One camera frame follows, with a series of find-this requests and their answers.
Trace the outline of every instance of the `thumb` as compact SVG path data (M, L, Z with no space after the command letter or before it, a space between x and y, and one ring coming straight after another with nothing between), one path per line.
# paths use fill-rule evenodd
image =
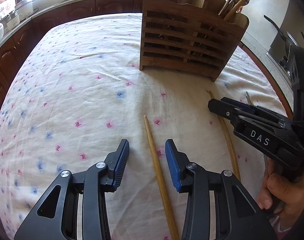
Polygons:
M291 204L297 199L298 187L283 176L273 173L266 184L269 191L286 204Z

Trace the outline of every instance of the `blue gripper pad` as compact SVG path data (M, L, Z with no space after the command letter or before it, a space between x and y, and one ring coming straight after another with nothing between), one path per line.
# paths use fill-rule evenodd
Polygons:
M112 183L114 190L116 190L121 184L123 173L125 170L125 165L129 157L130 145L128 140L122 139L118 149L116 150L116 153L119 152L120 155L114 169L114 181Z
M187 187L190 183L186 176L185 167L190 161L187 155L177 151L172 139L168 139L165 142L165 155L172 183L176 191L179 193L188 192Z

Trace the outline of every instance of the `screw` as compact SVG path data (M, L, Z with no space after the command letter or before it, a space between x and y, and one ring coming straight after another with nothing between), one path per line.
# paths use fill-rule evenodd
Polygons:
M70 175L70 172L69 171L62 171L61 172L61 177L67 177L67 176L69 176Z
M106 164L104 162L99 162L99 163L96 164L96 167L99 168L99 169L101 169L101 168L104 168L105 165Z
M231 171L229 171L229 170L225 170L225 171L223 172L223 174L224 174L226 177L231 177L233 173L232 173Z
M190 169L195 169L197 167L197 164L196 163L188 163L187 167L190 168Z

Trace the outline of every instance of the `speckled countertop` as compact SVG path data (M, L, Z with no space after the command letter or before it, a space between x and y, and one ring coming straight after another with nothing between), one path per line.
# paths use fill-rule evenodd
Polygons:
M26 20L22 21L18 26L16 26L11 31L7 32L2 40L0 41L0 47L14 34L19 30L21 27L23 27L26 23L31 21L32 19L40 16L41 14L44 14L48 11L51 11L53 9L59 8L61 6L71 4L74 2L79 2L83 0L68 0L59 4L52 5L50 7L47 7L39 12L34 13ZM291 90L291 87L283 77L283 75L280 73L280 71L277 69L275 64L269 59L269 57L266 55L267 51L263 48L261 44L259 44L249 33L245 33L242 40L241 40L257 57L258 59L264 64L264 66L268 69L268 71L271 73L273 78L276 80L277 84L281 88L282 92L284 93L287 101L289 102L291 108L293 109L293 92Z

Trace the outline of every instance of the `utensil holder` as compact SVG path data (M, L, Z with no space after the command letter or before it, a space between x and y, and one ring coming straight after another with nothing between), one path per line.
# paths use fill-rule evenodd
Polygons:
M207 76L214 82L248 24L241 13L226 22L191 4L143 0L140 70L146 66L175 69Z

